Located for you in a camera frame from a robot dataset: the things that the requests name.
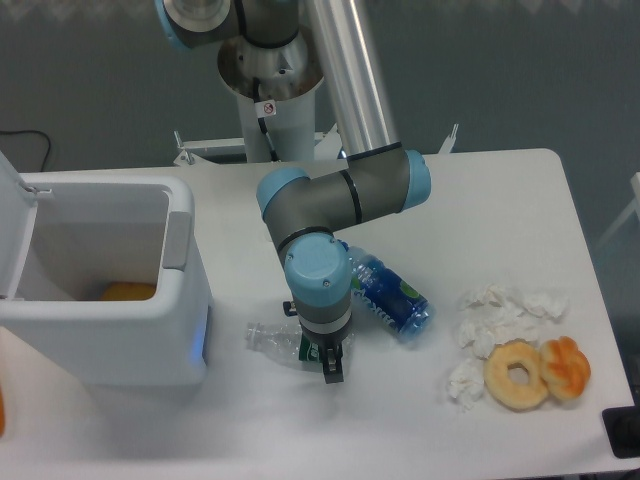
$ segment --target white trash bin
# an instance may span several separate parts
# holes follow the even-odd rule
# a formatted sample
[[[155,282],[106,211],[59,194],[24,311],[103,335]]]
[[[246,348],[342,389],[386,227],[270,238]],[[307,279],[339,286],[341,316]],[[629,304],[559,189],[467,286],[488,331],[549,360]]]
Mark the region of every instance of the white trash bin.
[[[212,297],[193,220],[177,178],[20,175],[0,152],[0,326],[86,383],[202,381]],[[99,301],[113,282],[156,292]]]

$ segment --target blue water bottle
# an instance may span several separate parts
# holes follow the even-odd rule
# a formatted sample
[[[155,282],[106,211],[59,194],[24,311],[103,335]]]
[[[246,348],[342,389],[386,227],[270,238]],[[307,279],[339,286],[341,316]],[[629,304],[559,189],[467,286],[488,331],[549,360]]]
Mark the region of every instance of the blue water bottle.
[[[417,337],[431,321],[431,305],[393,270],[362,248],[347,249],[353,267],[351,291],[397,334],[400,340]]]

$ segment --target orange item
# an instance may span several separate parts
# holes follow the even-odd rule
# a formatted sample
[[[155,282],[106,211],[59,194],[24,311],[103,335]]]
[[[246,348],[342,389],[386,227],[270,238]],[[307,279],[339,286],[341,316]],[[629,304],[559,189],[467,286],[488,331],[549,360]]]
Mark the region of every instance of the orange item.
[[[104,291],[100,300],[103,302],[126,302],[149,300],[156,293],[155,285],[146,283],[115,282]]]
[[[540,375],[553,396],[572,400],[582,395],[591,378],[591,366],[572,338],[543,343],[540,359]]]

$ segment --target tissue paper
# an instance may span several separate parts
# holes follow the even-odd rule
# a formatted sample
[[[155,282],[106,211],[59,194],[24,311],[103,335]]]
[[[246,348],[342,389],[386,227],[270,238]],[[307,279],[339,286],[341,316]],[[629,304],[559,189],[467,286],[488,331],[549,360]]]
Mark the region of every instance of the tissue paper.
[[[484,392],[482,362],[473,358],[464,360],[449,376],[447,391],[465,410],[470,410]]]
[[[490,284],[465,294],[460,307],[467,318],[457,332],[461,348],[472,345],[473,354],[487,358],[496,345],[512,340],[535,342],[544,319],[559,321],[568,299],[550,292],[525,294],[503,285]]]

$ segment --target donut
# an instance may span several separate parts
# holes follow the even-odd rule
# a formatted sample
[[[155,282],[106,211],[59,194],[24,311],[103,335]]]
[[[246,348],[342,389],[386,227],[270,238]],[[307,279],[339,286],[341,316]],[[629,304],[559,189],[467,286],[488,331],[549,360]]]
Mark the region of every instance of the donut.
[[[509,377],[509,369],[524,368],[529,382],[516,383]],[[489,393],[509,408],[527,410],[536,407],[549,394],[540,377],[540,354],[525,342],[497,346],[484,364],[484,382]]]
[[[551,394],[560,400],[573,400],[582,395],[591,378],[587,357],[569,337],[543,343],[540,362],[540,375]]]

